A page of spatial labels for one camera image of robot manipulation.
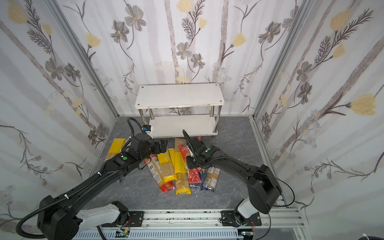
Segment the red slim spaghetti pack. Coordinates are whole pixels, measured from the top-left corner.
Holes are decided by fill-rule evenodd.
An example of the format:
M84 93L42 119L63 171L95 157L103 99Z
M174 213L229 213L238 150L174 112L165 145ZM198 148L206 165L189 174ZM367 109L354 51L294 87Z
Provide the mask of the red slim spaghetti pack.
M175 186L172 182L164 181L157 155L150 155L148 159L145 159L145 163L146 167L151 172L156 184L163 193L167 193L175 189Z

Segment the short yellow Pastatime bag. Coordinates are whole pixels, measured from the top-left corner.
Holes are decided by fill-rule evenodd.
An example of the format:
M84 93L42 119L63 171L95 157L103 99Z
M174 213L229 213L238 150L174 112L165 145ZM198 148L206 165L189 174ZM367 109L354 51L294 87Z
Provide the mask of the short yellow Pastatime bag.
M157 155L159 165L161 168L163 180L165 183L176 181L177 175L175 174L174 166L168 152L160 153Z

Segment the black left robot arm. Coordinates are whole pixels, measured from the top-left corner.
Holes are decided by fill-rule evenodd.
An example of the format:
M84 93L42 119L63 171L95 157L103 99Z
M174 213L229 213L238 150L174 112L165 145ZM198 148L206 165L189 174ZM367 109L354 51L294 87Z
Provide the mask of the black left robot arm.
M83 183L56 198L47 196L41 200L39 209L17 223L16 233L28 239L71 240L85 228L104 224L126 225L132 218L128 208L119 201L101 210L94 209L93 220L82 214L81 210L112 183L139 168L145 159L167 151L168 142L155 141L147 134L149 129L150 126L144 125L140 133L132 131L121 151L106 160L100 170Z

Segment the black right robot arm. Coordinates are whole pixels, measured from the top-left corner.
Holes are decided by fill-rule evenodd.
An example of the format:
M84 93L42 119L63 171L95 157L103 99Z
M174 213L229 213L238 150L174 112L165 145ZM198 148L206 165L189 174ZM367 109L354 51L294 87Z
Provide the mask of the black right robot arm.
M217 168L236 177L247 187L248 198L242 200L234 210L222 211L220 222L224 227L246 226L259 213L268 215L273 207L289 207L295 202L292 200L285 205L276 205L283 193L279 183L286 183L275 177L266 165L257 167L246 164L216 146L207 147L198 138L191 138L185 130L183 135L191 154L186 160L189 169Z

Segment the red spaghetti bag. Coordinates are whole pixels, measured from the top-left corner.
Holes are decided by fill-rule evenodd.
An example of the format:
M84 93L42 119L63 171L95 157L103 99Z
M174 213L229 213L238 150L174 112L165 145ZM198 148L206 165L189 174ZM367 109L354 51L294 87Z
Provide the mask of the red spaghetti bag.
M186 145L178 145L179 151L182 155L182 159L186 170L188 171L189 184L201 184L202 178L200 177L201 170L199 168L190 169L187 164L187 157L190 157L189 148Z

